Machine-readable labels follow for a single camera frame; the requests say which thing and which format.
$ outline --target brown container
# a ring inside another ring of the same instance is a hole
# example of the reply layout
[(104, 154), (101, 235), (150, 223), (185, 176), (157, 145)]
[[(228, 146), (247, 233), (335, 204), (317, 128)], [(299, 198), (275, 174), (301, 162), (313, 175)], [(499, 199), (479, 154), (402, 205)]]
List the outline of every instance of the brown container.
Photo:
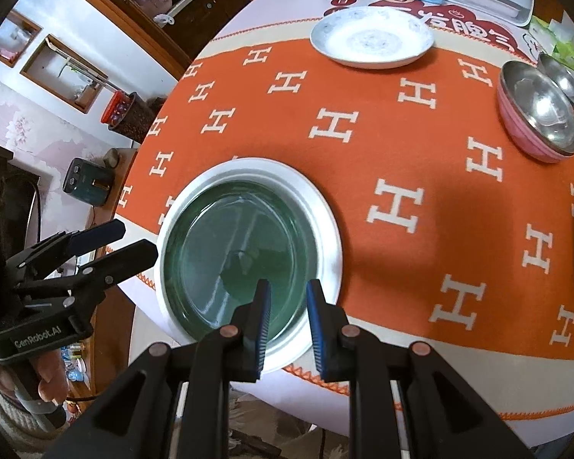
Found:
[(109, 130), (142, 143), (155, 120), (155, 114), (135, 91), (129, 94), (129, 97), (132, 99), (130, 107), (118, 124), (114, 127), (109, 126)]

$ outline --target wooden cabinet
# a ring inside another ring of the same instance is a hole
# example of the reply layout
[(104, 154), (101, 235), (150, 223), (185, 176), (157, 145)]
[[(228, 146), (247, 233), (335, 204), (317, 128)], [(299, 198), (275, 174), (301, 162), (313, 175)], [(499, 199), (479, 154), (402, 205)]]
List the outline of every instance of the wooden cabinet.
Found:
[(193, 0), (164, 31), (194, 59), (249, 0)]

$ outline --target white plate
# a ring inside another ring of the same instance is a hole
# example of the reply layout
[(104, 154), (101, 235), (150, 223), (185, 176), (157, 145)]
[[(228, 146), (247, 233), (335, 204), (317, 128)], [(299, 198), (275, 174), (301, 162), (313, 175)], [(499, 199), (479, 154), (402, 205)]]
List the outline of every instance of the white plate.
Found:
[[(334, 214), (323, 195), (305, 176), (283, 163), (254, 157), (230, 160), (200, 174), (181, 191), (168, 211), (157, 239), (159, 260), (153, 270), (157, 300), (161, 314), (179, 331), (179, 343), (193, 343), (195, 340), (178, 322), (166, 296), (164, 261), (168, 237), (179, 215), (197, 196), (210, 187), (230, 181), (256, 182), (270, 188), (283, 200), (297, 203), (315, 236), (318, 254), (316, 278), (321, 281), (326, 300), (333, 304), (338, 300), (342, 280), (342, 245)], [(268, 343), (264, 372), (275, 371), (292, 363), (311, 345), (308, 313), (305, 310), (291, 329)]]
[(310, 33), (319, 52), (360, 69), (392, 69), (429, 50), (432, 30), (419, 19), (388, 7), (352, 7), (323, 17)]

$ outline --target stainless steel bowl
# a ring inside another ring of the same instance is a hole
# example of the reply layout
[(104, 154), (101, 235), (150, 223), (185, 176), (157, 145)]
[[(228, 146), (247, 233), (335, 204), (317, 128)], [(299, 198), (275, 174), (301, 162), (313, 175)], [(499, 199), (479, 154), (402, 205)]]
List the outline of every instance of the stainless steel bowl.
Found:
[(568, 68), (546, 53), (541, 53), (538, 57), (537, 68), (559, 86), (574, 109), (574, 76)]
[(536, 136), (557, 153), (574, 155), (574, 109), (561, 89), (535, 67), (516, 60), (504, 64), (499, 80)]

